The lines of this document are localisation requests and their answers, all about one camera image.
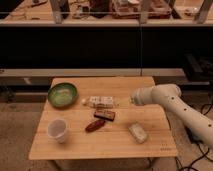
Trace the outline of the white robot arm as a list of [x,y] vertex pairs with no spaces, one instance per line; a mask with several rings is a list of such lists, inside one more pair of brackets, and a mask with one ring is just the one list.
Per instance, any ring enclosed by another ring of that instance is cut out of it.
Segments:
[[175,114],[183,124],[213,149],[213,120],[190,107],[181,99],[181,89],[176,84],[159,84],[140,87],[128,93],[136,106],[158,104]]

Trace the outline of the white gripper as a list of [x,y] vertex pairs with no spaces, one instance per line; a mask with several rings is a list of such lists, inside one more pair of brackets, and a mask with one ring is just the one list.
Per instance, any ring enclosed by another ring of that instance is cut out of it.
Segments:
[[152,87],[146,88],[138,88],[136,89],[130,97],[116,97],[115,103],[119,105],[127,105],[127,104],[134,104],[136,106],[143,106],[146,104],[152,104],[152,97],[151,97]]

